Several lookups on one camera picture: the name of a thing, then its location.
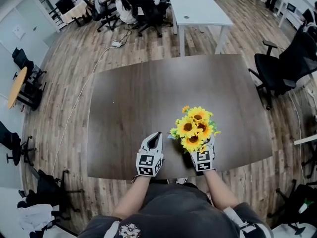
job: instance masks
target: dark wooden table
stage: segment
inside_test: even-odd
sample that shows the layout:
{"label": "dark wooden table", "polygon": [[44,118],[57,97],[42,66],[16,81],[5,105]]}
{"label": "dark wooden table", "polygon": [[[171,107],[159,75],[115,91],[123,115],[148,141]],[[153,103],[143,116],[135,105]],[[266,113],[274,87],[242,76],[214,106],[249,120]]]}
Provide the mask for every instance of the dark wooden table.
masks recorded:
{"label": "dark wooden table", "polygon": [[272,155],[268,124],[240,55],[191,56],[144,62],[95,75],[88,124],[88,176],[132,179],[148,135],[163,133],[157,179],[195,176],[189,154],[168,139],[183,106],[213,112],[213,166],[229,170]]}

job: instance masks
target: gray shirt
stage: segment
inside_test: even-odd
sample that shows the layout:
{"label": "gray shirt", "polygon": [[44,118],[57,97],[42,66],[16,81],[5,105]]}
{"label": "gray shirt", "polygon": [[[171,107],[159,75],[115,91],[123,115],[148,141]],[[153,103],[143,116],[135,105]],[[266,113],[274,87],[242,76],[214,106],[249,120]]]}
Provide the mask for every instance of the gray shirt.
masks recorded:
{"label": "gray shirt", "polygon": [[[247,203],[239,204],[234,210],[242,221],[263,224]],[[175,183],[150,184],[138,214],[125,220],[96,216],[79,238],[103,238],[115,221],[120,222],[116,238],[240,237],[239,227],[224,212],[214,208],[205,193]]]}

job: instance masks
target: artificial flower bouquet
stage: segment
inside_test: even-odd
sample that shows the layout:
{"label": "artificial flower bouquet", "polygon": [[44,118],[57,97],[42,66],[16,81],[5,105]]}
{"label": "artificial flower bouquet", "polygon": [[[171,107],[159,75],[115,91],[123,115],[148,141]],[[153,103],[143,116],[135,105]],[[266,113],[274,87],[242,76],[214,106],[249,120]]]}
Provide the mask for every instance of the artificial flower bouquet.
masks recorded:
{"label": "artificial flower bouquet", "polygon": [[213,114],[202,107],[183,107],[183,113],[187,113],[181,120],[176,120],[176,128],[170,130],[170,138],[180,140],[185,152],[203,152],[204,142],[212,135],[221,133],[217,130],[216,123],[211,120]]}

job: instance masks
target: white table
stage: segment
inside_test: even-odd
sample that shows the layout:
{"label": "white table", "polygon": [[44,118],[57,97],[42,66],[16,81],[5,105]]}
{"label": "white table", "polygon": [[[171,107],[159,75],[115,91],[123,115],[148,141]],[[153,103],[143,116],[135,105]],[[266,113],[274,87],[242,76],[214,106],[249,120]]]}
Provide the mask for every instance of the white table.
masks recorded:
{"label": "white table", "polygon": [[179,28],[180,56],[185,56],[185,26],[221,26],[220,39],[215,54],[220,54],[229,27],[233,25],[214,0],[170,0],[173,12],[174,34]]}

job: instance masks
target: wooden floor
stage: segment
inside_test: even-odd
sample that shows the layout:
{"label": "wooden floor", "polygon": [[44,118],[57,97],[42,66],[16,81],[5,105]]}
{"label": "wooden floor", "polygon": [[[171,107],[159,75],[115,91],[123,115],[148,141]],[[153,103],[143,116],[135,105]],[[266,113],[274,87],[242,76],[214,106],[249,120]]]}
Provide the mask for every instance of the wooden floor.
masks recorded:
{"label": "wooden floor", "polygon": [[[295,34],[295,30],[288,24],[284,24],[283,30],[279,29],[278,19],[273,17],[259,0],[215,1],[234,22],[223,54],[241,54],[249,68],[255,68],[255,53],[266,52],[262,39],[274,41],[278,45],[278,50],[273,51],[277,56],[289,45],[290,39]],[[126,25],[117,27],[114,32],[104,29],[101,33],[96,31],[98,25],[99,22],[91,22],[78,28],[72,23],[66,27],[50,49],[42,66],[48,71],[45,76],[48,84],[41,106],[35,112],[27,114],[23,137],[33,136],[33,142],[38,149],[34,155],[35,168],[42,169],[48,174],[52,172],[56,152],[71,109],[98,58],[107,47],[111,46],[112,40],[121,39],[126,34]],[[206,28],[203,34],[198,28],[186,28],[186,55],[213,54],[219,39],[219,31],[218,27],[211,27]],[[162,34],[163,38],[158,39],[153,29],[148,29],[143,37],[138,37],[134,31],[125,46],[116,50],[110,49],[104,54],[95,72],[179,56],[179,40],[177,35],[173,34],[173,29],[164,27]],[[69,169],[70,174],[66,177],[67,189],[85,190],[84,194],[72,195],[72,202],[75,207],[81,209],[81,213],[71,212],[72,220],[65,225],[74,232],[83,230],[94,215],[110,214],[119,198],[130,186],[130,182],[123,180],[87,176],[87,120],[92,78],[84,88],[68,122],[53,172],[55,177],[60,177],[62,170]],[[304,137],[311,135],[315,129],[312,117],[315,110],[310,106],[313,103],[308,102],[310,99],[303,90],[295,92],[297,99],[294,96],[293,99],[300,105],[296,104],[301,119],[302,137]],[[262,102],[265,110],[265,100],[262,99]],[[273,141],[273,156],[221,173],[224,181],[239,200],[248,202],[264,220],[268,212],[281,204],[281,200],[274,192],[276,188],[280,187],[285,191],[292,179],[303,182],[300,147],[293,145],[293,141],[299,138],[298,120],[288,94],[274,99],[273,109],[265,110],[265,114]],[[302,158],[306,160],[309,157],[310,153],[305,146],[302,148]],[[25,190],[35,189],[35,181],[29,170],[26,166],[23,166],[22,170]],[[312,180],[317,180],[316,173]],[[206,191],[203,177],[192,178],[190,181]],[[276,223],[276,219],[266,221],[270,225]]]}

